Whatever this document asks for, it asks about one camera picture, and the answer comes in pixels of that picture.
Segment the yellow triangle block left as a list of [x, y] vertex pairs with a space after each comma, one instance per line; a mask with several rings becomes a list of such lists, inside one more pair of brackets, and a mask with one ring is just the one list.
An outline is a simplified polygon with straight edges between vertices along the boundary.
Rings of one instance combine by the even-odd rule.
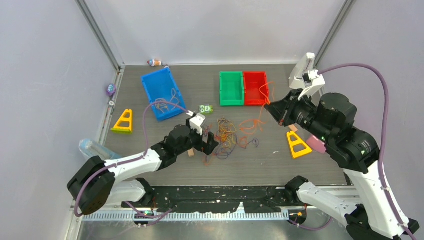
[[125, 109], [115, 125], [110, 129], [114, 133], [132, 134], [133, 133], [133, 110]]

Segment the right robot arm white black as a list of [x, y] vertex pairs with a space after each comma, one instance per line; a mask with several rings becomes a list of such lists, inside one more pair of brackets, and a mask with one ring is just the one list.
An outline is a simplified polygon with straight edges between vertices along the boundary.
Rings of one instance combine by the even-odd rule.
[[341, 223], [355, 240], [398, 240], [413, 234], [419, 223], [407, 217], [394, 200], [388, 200], [388, 186], [379, 174], [381, 161], [377, 141], [354, 126], [357, 107], [340, 93], [327, 93], [319, 104], [291, 90], [279, 101], [265, 106], [276, 122], [284, 127], [298, 124], [324, 142], [325, 151], [356, 187], [359, 204], [340, 199], [297, 176], [285, 188], [291, 205], [316, 207]]

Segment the purple round toy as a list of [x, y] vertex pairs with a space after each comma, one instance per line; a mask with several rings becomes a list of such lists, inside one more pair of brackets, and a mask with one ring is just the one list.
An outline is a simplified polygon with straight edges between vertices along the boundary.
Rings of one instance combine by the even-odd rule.
[[109, 97], [112, 97], [116, 93], [116, 90], [117, 90], [116, 86], [113, 83], [111, 83], [106, 88], [106, 95]]

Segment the aluminium rail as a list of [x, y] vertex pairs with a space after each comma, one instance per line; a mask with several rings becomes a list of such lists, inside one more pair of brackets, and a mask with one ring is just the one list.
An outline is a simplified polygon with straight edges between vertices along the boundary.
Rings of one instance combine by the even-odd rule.
[[256, 221], [295, 218], [304, 205], [279, 186], [156, 186], [155, 197], [146, 204], [106, 205], [79, 217], [80, 221], [170, 222]]

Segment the small wooden block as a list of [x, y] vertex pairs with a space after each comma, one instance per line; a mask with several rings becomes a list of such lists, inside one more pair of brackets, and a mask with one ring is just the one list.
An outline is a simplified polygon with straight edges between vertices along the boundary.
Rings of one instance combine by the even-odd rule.
[[188, 154], [188, 156], [189, 156], [189, 157], [193, 157], [193, 156], [195, 155], [195, 153], [194, 153], [194, 150], [193, 150], [193, 149], [189, 149], [189, 150], [187, 151], [187, 154]]

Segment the white metronome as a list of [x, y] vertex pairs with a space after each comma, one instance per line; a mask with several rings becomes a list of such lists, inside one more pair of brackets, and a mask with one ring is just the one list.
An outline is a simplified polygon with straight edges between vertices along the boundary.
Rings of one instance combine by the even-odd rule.
[[316, 55], [312, 52], [306, 53], [303, 58], [296, 64], [289, 76], [290, 89], [304, 89], [305, 82], [302, 78], [304, 71], [312, 70], [315, 66]]

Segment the clear plastic container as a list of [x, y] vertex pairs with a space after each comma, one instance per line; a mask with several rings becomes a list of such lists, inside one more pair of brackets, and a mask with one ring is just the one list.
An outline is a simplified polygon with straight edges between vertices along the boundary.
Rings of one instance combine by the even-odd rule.
[[100, 157], [102, 160], [116, 160], [122, 158], [118, 153], [89, 138], [82, 139], [79, 142], [78, 148], [86, 160], [95, 156]]

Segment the yellow triangle block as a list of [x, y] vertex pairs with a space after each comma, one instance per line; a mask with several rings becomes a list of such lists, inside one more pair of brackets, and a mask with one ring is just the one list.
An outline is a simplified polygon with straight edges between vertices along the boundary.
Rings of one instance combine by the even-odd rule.
[[296, 132], [289, 131], [286, 133], [288, 147], [291, 157], [297, 159], [313, 152], [312, 148], [302, 140]]
[[133, 110], [125, 109], [115, 125], [110, 129], [114, 133], [132, 134], [133, 133]]

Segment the red plastic bin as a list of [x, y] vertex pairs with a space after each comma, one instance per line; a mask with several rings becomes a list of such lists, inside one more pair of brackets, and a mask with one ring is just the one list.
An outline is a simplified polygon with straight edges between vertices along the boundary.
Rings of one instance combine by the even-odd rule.
[[244, 105], [262, 106], [269, 97], [269, 87], [265, 71], [244, 71]]

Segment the blue plastic bin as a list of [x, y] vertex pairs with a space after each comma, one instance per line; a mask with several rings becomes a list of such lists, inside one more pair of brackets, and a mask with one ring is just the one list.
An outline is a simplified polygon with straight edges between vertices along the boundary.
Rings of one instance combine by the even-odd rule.
[[184, 112], [181, 108], [186, 105], [170, 68], [141, 76], [141, 83], [149, 102], [154, 103], [151, 108], [159, 122]]

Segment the green monster toy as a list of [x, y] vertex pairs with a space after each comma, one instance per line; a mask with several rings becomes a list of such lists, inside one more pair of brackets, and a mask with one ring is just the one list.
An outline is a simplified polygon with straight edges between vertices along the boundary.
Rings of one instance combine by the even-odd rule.
[[210, 104], [206, 104], [206, 105], [200, 105], [199, 106], [199, 113], [200, 114], [212, 114], [214, 112], [213, 106]]

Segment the green plastic bin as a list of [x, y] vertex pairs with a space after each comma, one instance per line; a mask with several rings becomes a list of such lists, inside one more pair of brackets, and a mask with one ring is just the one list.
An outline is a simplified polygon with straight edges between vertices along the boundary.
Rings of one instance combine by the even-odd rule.
[[219, 103], [221, 107], [244, 105], [245, 88], [242, 71], [221, 71], [219, 73]]

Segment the small figurine toy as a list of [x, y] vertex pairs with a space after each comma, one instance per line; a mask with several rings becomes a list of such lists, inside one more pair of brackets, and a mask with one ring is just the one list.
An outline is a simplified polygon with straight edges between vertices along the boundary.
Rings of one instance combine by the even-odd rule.
[[162, 61], [157, 60], [157, 59], [149, 59], [146, 63], [147, 63], [150, 67], [159, 67], [159, 66], [162, 66], [162, 65], [163, 65], [163, 64], [162, 64]]

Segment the wooden block right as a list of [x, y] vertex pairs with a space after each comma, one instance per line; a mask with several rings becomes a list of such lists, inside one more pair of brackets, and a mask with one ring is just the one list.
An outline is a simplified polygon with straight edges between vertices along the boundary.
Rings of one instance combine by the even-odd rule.
[[290, 129], [290, 131], [293, 131], [293, 132], [297, 132], [298, 131], [298, 128], [294, 124], [289, 125], [288, 128]]

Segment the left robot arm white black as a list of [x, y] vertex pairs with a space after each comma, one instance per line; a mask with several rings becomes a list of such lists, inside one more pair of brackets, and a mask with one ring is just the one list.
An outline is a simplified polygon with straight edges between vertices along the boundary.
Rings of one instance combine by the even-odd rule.
[[147, 190], [143, 181], [130, 181], [131, 178], [168, 168], [178, 156], [191, 149], [209, 156], [218, 145], [213, 133], [209, 133], [204, 141], [197, 130], [177, 125], [162, 141], [142, 153], [109, 160], [93, 156], [67, 184], [75, 200], [74, 215], [90, 215], [104, 205], [124, 201], [148, 207], [153, 202], [153, 193]]

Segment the yellow triangle block right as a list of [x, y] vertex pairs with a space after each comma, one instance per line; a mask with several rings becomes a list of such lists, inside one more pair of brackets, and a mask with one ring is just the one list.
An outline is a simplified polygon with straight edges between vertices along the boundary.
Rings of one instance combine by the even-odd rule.
[[296, 132], [289, 131], [286, 133], [288, 147], [291, 157], [297, 159], [313, 152], [312, 148], [302, 140]]

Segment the pink metronome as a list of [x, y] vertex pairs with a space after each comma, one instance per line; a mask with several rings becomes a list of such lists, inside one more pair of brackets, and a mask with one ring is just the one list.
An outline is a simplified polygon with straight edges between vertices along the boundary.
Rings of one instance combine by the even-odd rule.
[[325, 154], [326, 153], [326, 147], [325, 147], [325, 143], [323, 141], [321, 141], [320, 139], [318, 139], [316, 136], [314, 135], [310, 135], [310, 137], [306, 140], [306, 144], [314, 151], [320, 153], [320, 154]]

